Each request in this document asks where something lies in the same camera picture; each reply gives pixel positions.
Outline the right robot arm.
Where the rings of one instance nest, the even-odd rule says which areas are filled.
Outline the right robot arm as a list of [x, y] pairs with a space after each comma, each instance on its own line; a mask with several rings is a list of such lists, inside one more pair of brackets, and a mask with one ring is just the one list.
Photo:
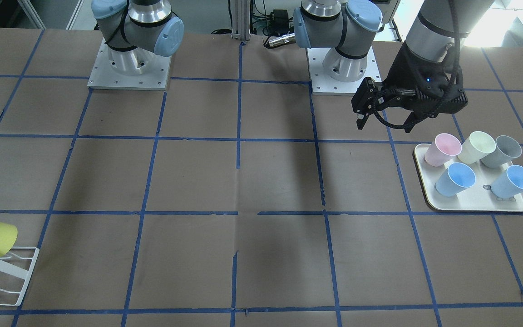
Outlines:
[[166, 91], [183, 21], [167, 0], [94, 0], [99, 31], [44, 30], [38, 45], [0, 35], [0, 76], [87, 79], [105, 90]]

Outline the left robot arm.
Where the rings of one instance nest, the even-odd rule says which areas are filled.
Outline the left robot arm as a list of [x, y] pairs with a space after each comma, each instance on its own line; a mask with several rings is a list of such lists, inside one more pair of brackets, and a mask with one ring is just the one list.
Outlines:
[[326, 48], [326, 74], [359, 81], [351, 99], [357, 128], [375, 117], [391, 129], [411, 132], [439, 114], [468, 105], [461, 49], [492, 5], [491, 0], [424, 0], [383, 81], [365, 74], [367, 55], [383, 14], [370, 0], [303, 0], [293, 13], [300, 48]]

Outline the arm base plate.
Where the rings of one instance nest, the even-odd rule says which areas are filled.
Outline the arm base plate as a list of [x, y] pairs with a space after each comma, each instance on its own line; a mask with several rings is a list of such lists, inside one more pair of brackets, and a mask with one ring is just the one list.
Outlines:
[[373, 48], [369, 49], [367, 57], [357, 61], [357, 64], [350, 65], [347, 69], [349, 73], [347, 73], [346, 76], [356, 74], [359, 77], [356, 81], [339, 81], [334, 79], [333, 76], [340, 71], [338, 69], [339, 67], [334, 65], [327, 69], [322, 64], [329, 50], [329, 48], [312, 48], [306, 50], [314, 94], [352, 96], [365, 77], [370, 77], [376, 82], [382, 81]]
[[92, 89], [166, 91], [172, 58], [136, 48], [119, 52], [100, 43], [87, 86]]

